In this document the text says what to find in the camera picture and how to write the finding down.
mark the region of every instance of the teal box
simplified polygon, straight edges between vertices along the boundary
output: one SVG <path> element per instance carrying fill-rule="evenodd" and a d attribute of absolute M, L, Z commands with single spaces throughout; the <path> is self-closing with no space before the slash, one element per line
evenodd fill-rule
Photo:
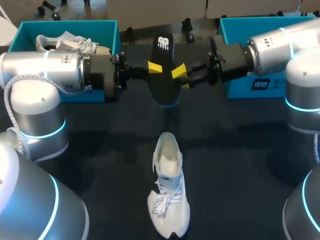
<path fill-rule="evenodd" d="M 224 36 L 227 44 L 240 43 L 247 46 L 250 37 L 311 19 L 313 17 L 308 16 L 221 18 L 218 34 Z M 226 82 L 224 85 L 229 99 L 283 98 L 285 80 L 286 73 L 283 71 L 264 76 L 249 75 Z M 267 86 L 267 89 L 253 90 L 254 86 Z"/>
<path fill-rule="evenodd" d="M 9 52 L 25 52 L 36 50 L 36 38 L 44 35 L 57 38 L 65 31 L 91 39 L 100 46 L 112 50 L 112 55 L 121 51 L 121 42 L 116 20 L 83 20 L 83 21 L 24 21 L 9 48 Z M 61 94 L 62 102 L 90 103 L 104 102 L 103 90 L 88 91 L 76 95 Z"/>

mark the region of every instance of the sneaker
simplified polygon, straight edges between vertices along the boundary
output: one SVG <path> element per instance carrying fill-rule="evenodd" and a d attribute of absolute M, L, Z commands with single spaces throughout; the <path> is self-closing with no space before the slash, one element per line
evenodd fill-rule
<path fill-rule="evenodd" d="M 111 55 L 110 49 L 104 46 L 97 46 L 90 38 L 75 36 L 67 31 L 59 37 L 46 37 L 38 35 L 35 40 L 38 52 L 70 52 L 77 51 L 83 55 Z"/>
<path fill-rule="evenodd" d="M 154 187 L 148 209 L 155 229 L 164 238 L 181 238 L 187 231 L 190 207 L 182 171 L 182 153 L 175 136 L 164 132 L 153 153 Z"/>

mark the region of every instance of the white shoelace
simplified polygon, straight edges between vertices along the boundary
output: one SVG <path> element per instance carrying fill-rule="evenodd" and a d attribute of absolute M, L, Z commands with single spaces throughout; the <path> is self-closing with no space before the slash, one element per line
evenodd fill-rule
<path fill-rule="evenodd" d="M 159 180 L 157 180 L 155 184 L 158 185 L 160 194 L 156 197 L 152 205 L 152 212 L 162 217 L 166 213 L 166 210 L 170 204 L 181 203 L 182 183 L 180 182 L 178 187 L 173 191 L 170 191 L 165 187 L 161 186 L 159 184 Z"/>
<path fill-rule="evenodd" d="M 80 50 L 82 54 L 94 54 L 96 52 L 97 45 L 99 45 L 99 43 L 92 42 L 90 38 L 86 39 L 83 36 L 76 36 L 75 41 L 78 43 L 78 47 L 73 48 L 72 50 Z"/>

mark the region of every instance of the white cable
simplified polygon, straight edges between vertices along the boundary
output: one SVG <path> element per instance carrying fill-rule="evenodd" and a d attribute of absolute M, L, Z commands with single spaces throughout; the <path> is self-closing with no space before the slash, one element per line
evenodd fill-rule
<path fill-rule="evenodd" d="M 29 148 L 28 148 L 28 144 L 23 141 L 23 138 L 22 138 L 22 135 L 21 135 L 21 131 L 20 131 L 20 127 L 18 125 L 18 122 L 16 120 L 16 117 L 15 117 L 14 113 L 12 112 L 11 105 L 10 105 L 10 100 L 9 100 L 9 93 L 10 93 L 10 90 L 11 90 L 13 84 L 18 82 L 18 81 L 22 81 L 22 80 L 39 80 L 39 81 L 43 81 L 43 82 L 52 84 L 53 86 L 55 86 L 58 89 L 58 91 L 60 91 L 61 93 L 64 93 L 64 94 L 68 94 L 68 95 L 79 94 L 79 93 L 82 93 L 82 91 L 68 92 L 68 91 L 64 90 L 63 88 L 61 88 L 59 85 L 57 85 L 54 81 L 52 81 L 50 79 L 47 79 L 47 78 L 45 78 L 43 76 L 36 75 L 36 74 L 18 75 L 18 76 L 13 77 L 6 84 L 6 86 L 4 88 L 4 104 L 5 104 L 6 111 L 7 111 L 8 115 L 9 115 L 9 118 L 10 118 L 12 124 L 13 124 L 13 127 L 14 127 L 14 129 L 12 129 L 12 130 L 14 130 L 14 132 L 17 133 L 18 151 L 21 154 L 25 154 L 26 157 L 28 159 L 30 159 L 30 151 L 29 151 Z M 84 91 L 90 90 L 90 87 L 91 86 L 85 87 Z"/>
<path fill-rule="evenodd" d="M 318 164 L 320 162 L 319 159 L 319 152 L 318 152 L 318 134 L 314 135 L 314 157 L 315 157 L 315 161 Z"/>
<path fill-rule="evenodd" d="M 5 10 L 2 8 L 1 5 L 0 5 L 0 12 L 8 22 L 12 23 L 12 21 L 10 20 L 10 18 L 8 17 L 8 15 L 6 14 Z"/>

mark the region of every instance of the insole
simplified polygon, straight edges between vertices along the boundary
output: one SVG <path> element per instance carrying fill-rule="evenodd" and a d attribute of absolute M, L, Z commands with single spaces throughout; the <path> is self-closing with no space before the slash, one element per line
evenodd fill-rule
<path fill-rule="evenodd" d="M 176 68 L 173 61 L 174 45 L 174 37 L 171 33 L 154 36 L 149 61 L 162 66 L 162 73 L 150 73 L 146 78 L 153 99 L 164 107 L 174 105 L 181 92 L 180 81 L 173 79 L 171 73 Z"/>
<path fill-rule="evenodd" d="M 177 148 L 175 148 L 172 143 L 165 142 L 160 153 L 160 171 L 168 176 L 177 175 L 179 168 L 179 161 L 177 157 Z"/>

